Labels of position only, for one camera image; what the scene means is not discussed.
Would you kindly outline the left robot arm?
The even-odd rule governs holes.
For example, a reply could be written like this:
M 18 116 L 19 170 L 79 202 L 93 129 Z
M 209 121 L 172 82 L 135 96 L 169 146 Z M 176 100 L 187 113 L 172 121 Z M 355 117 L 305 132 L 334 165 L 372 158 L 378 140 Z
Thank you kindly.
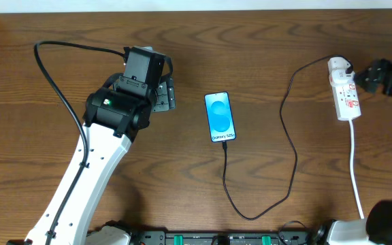
M 97 205 L 138 131 L 153 112 L 176 107 L 172 60 L 151 47 L 126 47 L 125 71 L 111 75 L 86 100 L 72 160 L 46 211 L 19 244 L 129 244 L 129 232 L 106 225 L 88 228 Z

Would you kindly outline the blue Samsung Galaxy smartphone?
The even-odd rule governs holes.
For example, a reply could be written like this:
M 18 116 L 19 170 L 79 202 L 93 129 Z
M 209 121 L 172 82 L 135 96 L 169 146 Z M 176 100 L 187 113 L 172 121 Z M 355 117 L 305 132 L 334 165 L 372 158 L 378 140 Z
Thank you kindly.
M 236 139 L 233 114 L 227 91 L 204 96 L 211 142 Z

